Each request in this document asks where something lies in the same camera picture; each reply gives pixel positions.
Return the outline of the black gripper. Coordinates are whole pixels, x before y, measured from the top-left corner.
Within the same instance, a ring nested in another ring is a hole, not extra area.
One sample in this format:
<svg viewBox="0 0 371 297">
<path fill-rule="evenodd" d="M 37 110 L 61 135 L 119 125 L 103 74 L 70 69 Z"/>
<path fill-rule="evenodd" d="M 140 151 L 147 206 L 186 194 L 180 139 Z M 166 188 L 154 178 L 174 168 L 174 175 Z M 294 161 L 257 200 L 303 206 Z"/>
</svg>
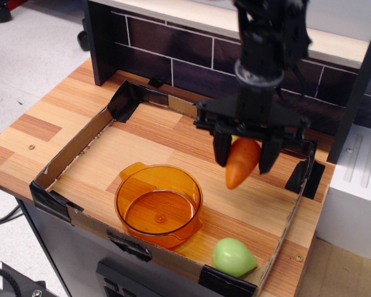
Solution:
<svg viewBox="0 0 371 297">
<path fill-rule="evenodd" d="M 265 75 L 248 70 L 240 60 L 234 66 L 239 87 L 234 95 L 196 103 L 194 124 L 213 134 L 215 160 L 226 166 L 232 135 L 263 141 L 258 168 L 268 173 L 286 145 L 303 145 L 310 120 L 274 99 L 284 78 L 282 69 Z"/>
</svg>

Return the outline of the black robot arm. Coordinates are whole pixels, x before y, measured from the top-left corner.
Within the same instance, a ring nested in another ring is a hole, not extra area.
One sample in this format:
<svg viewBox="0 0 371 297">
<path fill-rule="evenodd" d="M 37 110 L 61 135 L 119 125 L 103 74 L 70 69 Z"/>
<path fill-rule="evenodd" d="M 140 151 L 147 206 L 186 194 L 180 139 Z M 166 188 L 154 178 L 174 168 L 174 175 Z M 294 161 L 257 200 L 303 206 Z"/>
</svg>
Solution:
<svg viewBox="0 0 371 297">
<path fill-rule="evenodd" d="M 308 56 L 307 1 L 235 1 L 241 55 L 234 65 L 239 83 L 235 94 L 196 104 L 194 124 L 213 136 L 216 162 L 226 166 L 233 135 L 262 142 L 259 170 L 271 170 L 283 149 L 301 149 L 310 119 L 287 109 L 281 94 L 285 72 L 302 85 L 297 63 Z"/>
</svg>

